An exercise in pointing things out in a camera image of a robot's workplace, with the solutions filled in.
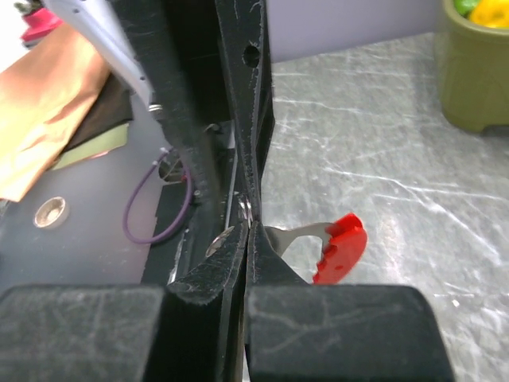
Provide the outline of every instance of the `marble countertop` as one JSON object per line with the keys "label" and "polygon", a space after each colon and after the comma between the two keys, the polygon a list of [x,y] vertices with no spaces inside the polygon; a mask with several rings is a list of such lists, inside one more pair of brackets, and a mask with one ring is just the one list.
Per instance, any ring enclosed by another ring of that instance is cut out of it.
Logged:
{"label": "marble countertop", "polygon": [[[262,183],[264,224],[357,214],[369,244],[343,283],[417,287],[457,379],[509,376],[509,134],[451,126],[433,35],[274,66],[277,126]],[[319,241],[284,259],[311,280]]]}

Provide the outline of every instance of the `green pot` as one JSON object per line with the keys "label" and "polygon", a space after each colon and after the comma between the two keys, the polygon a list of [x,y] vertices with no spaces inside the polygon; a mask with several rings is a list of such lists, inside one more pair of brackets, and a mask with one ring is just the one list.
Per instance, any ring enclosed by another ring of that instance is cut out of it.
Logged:
{"label": "green pot", "polygon": [[453,125],[479,133],[509,126],[509,29],[474,24],[442,0],[435,34],[438,93]]}

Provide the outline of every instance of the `red serrated edge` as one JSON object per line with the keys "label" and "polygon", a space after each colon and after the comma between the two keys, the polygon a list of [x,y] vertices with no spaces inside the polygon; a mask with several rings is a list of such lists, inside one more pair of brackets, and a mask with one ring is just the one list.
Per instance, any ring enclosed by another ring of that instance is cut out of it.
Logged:
{"label": "red serrated edge", "polygon": [[326,232],[331,239],[317,264],[317,273],[313,276],[315,284],[338,283],[359,262],[367,245],[367,233],[353,213],[343,216]]}

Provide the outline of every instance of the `cable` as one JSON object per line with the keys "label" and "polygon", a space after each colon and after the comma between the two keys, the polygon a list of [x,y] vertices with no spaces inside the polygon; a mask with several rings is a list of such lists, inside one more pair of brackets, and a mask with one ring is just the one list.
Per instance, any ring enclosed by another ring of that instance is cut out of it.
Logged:
{"label": "cable", "polygon": [[161,164],[161,162],[166,157],[166,155],[169,154],[169,151],[164,147],[161,148],[161,152],[162,152],[162,154],[159,156],[157,161],[154,161],[152,163],[152,166],[150,167],[149,171],[147,171],[147,173],[143,176],[142,181],[140,181],[139,184],[134,189],[133,194],[130,196],[130,198],[127,202],[126,209],[124,210],[124,215],[123,215],[123,219],[122,219],[122,229],[123,229],[124,234],[126,235],[127,239],[129,239],[130,241],[132,241],[135,244],[154,244],[154,243],[161,241],[161,240],[165,239],[166,237],[170,236],[172,233],[174,233],[175,229],[182,224],[182,222],[185,218],[185,214],[188,211],[189,204],[191,203],[191,199],[192,199],[191,174],[189,172],[189,168],[182,162],[182,169],[184,171],[184,175],[185,175],[185,179],[186,179],[185,198],[184,198],[184,203],[182,204],[181,210],[179,211],[179,213],[178,213],[177,217],[175,218],[175,220],[173,221],[173,223],[171,223],[167,227],[167,229],[165,229],[163,232],[161,232],[161,233],[157,234],[156,236],[151,237],[149,239],[139,239],[130,233],[129,226],[127,224],[130,209],[133,205],[134,199],[140,192],[140,189],[142,189],[143,185],[149,179],[150,175],[152,175],[153,171]]}

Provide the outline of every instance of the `brown cloth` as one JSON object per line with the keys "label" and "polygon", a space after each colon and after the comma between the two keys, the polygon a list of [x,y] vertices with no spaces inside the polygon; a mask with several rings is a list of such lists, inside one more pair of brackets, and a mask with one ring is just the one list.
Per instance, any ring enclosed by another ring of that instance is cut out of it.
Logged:
{"label": "brown cloth", "polygon": [[0,199],[20,201],[53,164],[110,71],[62,24],[0,74]]}

